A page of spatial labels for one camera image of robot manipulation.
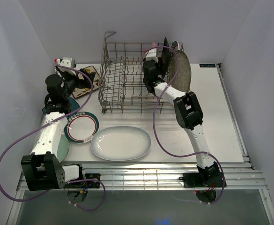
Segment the black square floral plate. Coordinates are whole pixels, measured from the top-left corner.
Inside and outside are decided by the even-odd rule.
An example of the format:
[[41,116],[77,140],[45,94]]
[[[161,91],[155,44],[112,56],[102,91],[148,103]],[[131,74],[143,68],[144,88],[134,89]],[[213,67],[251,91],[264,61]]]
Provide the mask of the black square floral plate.
[[165,46],[166,48],[163,48],[161,57],[164,57],[167,60],[167,67],[168,67],[169,60],[170,60],[170,50],[169,50],[168,39],[166,37],[164,38],[163,46]]

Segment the teal square plate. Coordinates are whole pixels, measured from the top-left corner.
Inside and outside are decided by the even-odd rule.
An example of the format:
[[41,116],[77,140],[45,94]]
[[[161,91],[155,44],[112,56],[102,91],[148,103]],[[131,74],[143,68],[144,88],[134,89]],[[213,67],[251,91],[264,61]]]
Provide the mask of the teal square plate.
[[[71,103],[71,112],[77,110],[80,107],[80,105],[72,97],[70,97],[69,102]],[[45,107],[43,107],[42,112],[44,115],[46,114]]]

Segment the speckled beige blue round plate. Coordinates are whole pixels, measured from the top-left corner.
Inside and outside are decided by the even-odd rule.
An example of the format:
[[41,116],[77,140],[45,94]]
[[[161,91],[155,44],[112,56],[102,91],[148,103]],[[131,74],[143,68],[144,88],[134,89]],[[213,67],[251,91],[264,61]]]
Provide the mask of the speckled beige blue round plate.
[[179,91],[188,93],[192,77],[191,65],[187,55],[183,51],[177,50],[176,55],[178,56],[178,60],[175,55],[172,55],[169,62],[169,82],[174,78],[171,86]]

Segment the white plate teal red rim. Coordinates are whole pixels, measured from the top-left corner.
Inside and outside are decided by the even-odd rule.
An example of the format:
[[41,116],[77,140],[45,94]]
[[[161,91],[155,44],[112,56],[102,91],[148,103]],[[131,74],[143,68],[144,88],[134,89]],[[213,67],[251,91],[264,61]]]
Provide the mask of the white plate teal red rim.
[[68,141],[75,144],[84,144],[91,141],[99,131],[99,120],[90,112],[77,112],[70,116],[64,128]]
[[174,52],[177,52],[177,51],[184,51],[183,49],[183,44],[182,43],[179,43],[178,41],[174,41],[172,44],[171,44],[171,48]]

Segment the grey wire dish rack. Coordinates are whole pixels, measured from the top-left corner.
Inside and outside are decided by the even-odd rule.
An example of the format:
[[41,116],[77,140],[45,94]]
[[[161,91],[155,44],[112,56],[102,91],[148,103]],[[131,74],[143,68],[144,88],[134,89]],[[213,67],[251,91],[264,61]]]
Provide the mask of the grey wire dish rack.
[[[108,31],[104,36],[100,67],[98,101],[103,113],[149,112],[157,97],[149,93],[143,82],[144,51],[152,42],[116,42]],[[164,38],[158,44],[158,57],[162,55]]]

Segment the white oval plate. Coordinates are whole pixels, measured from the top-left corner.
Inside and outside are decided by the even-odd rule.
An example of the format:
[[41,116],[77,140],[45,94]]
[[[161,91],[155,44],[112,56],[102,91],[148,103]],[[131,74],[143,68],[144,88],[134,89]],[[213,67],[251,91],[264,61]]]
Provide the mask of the white oval plate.
[[151,147],[149,134],[138,127],[114,126],[98,131],[90,147],[94,155],[107,161],[130,161],[145,156]]

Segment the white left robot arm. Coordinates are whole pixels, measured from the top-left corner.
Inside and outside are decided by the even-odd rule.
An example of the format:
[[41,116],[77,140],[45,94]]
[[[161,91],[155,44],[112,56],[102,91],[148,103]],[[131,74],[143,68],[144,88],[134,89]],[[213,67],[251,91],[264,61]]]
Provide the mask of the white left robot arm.
[[45,121],[37,143],[29,155],[21,160],[22,170],[30,191],[61,189],[68,182],[75,187],[86,183],[80,164],[62,166],[65,154],[61,137],[71,112],[70,96],[75,89],[91,89],[95,73],[84,69],[60,71],[46,80]]

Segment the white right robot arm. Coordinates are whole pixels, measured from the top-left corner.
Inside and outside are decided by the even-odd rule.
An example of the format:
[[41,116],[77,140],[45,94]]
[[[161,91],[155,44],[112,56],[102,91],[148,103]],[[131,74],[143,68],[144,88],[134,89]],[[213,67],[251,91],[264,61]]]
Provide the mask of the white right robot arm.
[[211,155],[203,130],[203,111],[194,92],[190,91],[192,77],[188,57],[177,51],[164,63],[163,58],[143,60],[143,82],[148,91],[158,98],[165,98],[174,106],[177,123],[187,133],[196,157],[198,171],[183,175],[183,181],[191,187],[225,184],[218,160]]

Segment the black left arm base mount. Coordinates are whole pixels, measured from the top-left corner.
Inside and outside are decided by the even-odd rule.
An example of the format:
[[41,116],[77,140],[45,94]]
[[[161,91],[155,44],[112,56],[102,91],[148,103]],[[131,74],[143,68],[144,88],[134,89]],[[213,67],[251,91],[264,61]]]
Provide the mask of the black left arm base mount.
[[101,174],[99,173],[85,173],[84,178],[89,181],[85,181],[83,185],[83,191],[90,188],[100,188],[98,180],[101,180]]

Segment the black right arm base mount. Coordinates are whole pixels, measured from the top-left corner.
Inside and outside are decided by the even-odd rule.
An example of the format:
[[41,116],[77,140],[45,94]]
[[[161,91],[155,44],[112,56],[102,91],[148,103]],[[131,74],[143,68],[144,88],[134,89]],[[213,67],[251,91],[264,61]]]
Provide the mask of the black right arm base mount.
[[199,172],[184,173],[178,179],[185,188],[221,188],[223,185],[222,173],[211,180],[205,180]]

